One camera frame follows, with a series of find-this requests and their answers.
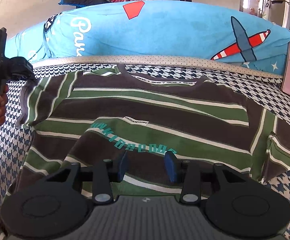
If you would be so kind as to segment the blue cartoon sofa back cover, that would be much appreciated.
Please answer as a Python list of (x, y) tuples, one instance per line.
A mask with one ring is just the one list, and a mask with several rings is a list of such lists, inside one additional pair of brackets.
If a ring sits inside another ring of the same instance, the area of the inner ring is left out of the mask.
[(51, 16), (10, 38), (8, 57), (30, 62), (93, 55), (184, 56), (283, 75), (290, 30), (214, 5), (147, 0)]

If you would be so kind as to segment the green brown striped shirt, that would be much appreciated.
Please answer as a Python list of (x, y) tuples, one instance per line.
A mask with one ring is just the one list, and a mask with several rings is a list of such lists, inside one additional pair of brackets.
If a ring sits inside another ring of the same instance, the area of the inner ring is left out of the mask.
[(184, 80), (132, 74), (125, 66), (27, 82), (21, 128), (34, 131), (15, 191), (70, 163), (92, 166), (126, 151), (130, 168), (114, 193), (179, 194), (163, 157), (223, 163), (268, 181), (290, 170), (290, 124), (207, 76)]

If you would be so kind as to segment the houndstooth sofa seat cover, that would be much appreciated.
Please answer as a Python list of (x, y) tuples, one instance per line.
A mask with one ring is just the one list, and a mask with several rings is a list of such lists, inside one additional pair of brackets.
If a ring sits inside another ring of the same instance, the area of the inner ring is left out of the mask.
[[(43, 78), (80, 70), (94, 71), (113, 67), (114, 65), (109, 63), (83, 63), (78, 60), (54, 59), (38, 63), (34, 72), (36, 77)], [(144, 74), (146, 77), (175, 78), (181, 81), (205, 75), (216, 84), (227, 85), (235, 92), (252, 99), (290, 124), (290, 97), (280, 92), (276, 79), (264, 82), (262, 77), (248, 76), (245, 79), (241, 75), (218, 70), (140, 64), (127, 65), (127, 71), (132, 74)], [(33, 137), (31, 129), (15, 127), (15, 121), (21, 113), (19, 94), (22, 86), (22, 83), (10, 85), (7, 121), (0, 130), (0, 206), (4, 197), (11, 192), (9, 186), (20, 170)], [(290, 171), (273, 178), (265, 185), (290, 201)], [(290, 224), (285, 237), (290, 239)]]

